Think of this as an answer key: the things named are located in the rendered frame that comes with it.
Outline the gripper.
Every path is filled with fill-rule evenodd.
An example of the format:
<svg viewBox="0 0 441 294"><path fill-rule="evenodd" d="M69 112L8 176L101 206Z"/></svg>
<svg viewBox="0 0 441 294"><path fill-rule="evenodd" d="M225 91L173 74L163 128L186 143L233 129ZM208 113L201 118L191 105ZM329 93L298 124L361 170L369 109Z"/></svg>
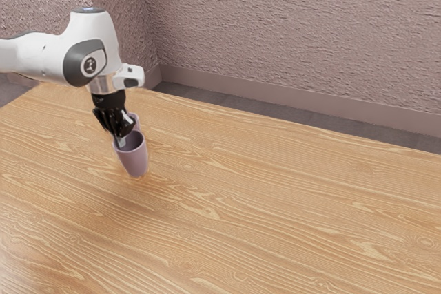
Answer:
<svg viewBox="0 0 441 294"><path fill-rule="evenodd" d="M124 148L126 137L135 126L135 119L126 112L125 90L118 90L111 94L91 94L91 97L94 104L92 112L96 119L104 130L113 135L116 148ZM116 110L120 111L115 117L112 112L108 112Z"/></svg>

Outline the purple cup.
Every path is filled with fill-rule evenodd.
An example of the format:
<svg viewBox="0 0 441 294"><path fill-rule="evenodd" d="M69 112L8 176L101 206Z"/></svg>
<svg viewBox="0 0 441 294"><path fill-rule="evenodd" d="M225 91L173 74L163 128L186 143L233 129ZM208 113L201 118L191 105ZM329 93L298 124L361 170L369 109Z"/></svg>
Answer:
<svg viewBox="0 0 441 294"><path fill-rule="evenodd" d="M120 163L130 176L143 176L148 170L148 151L144 135L134 129L123 140L124 146L119 145L121 139L112 142Z"/></svg>
<svg viewBox="0 0 441 294"><path fill-rule="evenodd" d="M132 119L132 121L134 122L134 129L136 131L141 131L141 126L139 123L139 116L136 113L133 112L128 112L127 115Z"/></svg>

